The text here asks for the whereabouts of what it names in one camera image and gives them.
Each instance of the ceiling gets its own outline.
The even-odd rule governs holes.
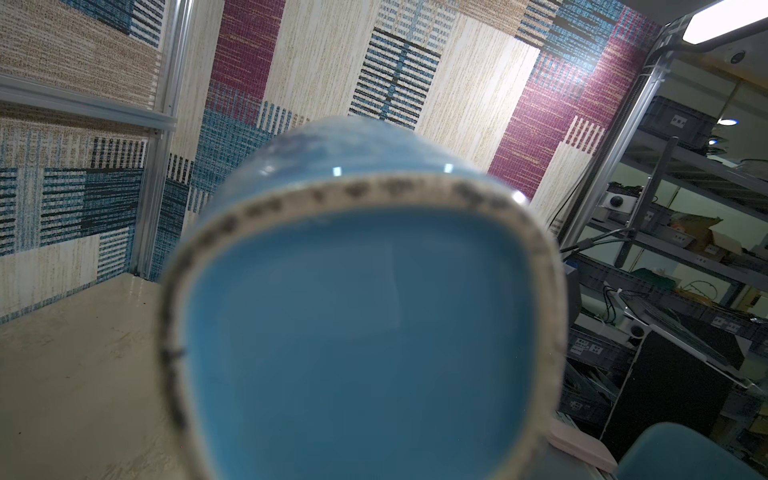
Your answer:
[[[714,0],[622,0],[621,3],[640,12],[659,25],[666,25],[683,15],[693,13]]]
[[[665,25],[679,17],[717,3],[717,0],[622,0],[622,2],[654,22]],[[746,52],[746,57],[738,64],[731,64],[731,57],[742,50]],[[768,89],[768,31],[724,45],[704,55],[678,54],[677,56],[684,58],[688,63],[702,68],[716,68]]]

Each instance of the blue glaze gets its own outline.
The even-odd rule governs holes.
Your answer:
[[[380,120],[352,116],[311,121],[253,152],[221,184],[186,237],[234,204],[284,187],[339,174],[444,173],[446,164],[451,175],[501,184],[445,148]]]
[[[242,240],[187,301],[185,361],[228,480],[486,478],[535,364],[525,252],[490,220],[326,215]]]

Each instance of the security camera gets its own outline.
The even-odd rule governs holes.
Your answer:
[[[742,61],[746,57],[746,52],[744,50],[737,51],[733,55],[730,56],[730,60],[728,60],[731,64],[737,64],[740,61]]]

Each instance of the blue ceramic cup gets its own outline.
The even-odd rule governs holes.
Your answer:
[[[554,242],[405,129],[326,118],[243,163],[164,272],[195,478],[518,478],[558,401]]]

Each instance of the metal extrusion profile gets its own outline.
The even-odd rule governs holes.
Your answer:
[[[166,52],[157,89],[155,107],[167,115],[175,116],[184,73],[184,59],[190,36],[190,21],[194,0],[175,0],[168,15],[169,24],[163,51]],[[148,278],[152,267],[152,252],[160,221],[165,176],[173,139],[171,131],[156,131],[147,146],[147,163],[141,181],[137,209],[136,236],[131,255],[130,272]]]
[[[49,87],[34,81],[0,74],[0,101],[63,111],[68,114],[118,121],[139,127],[175,131],[176,118],[93,95]]]

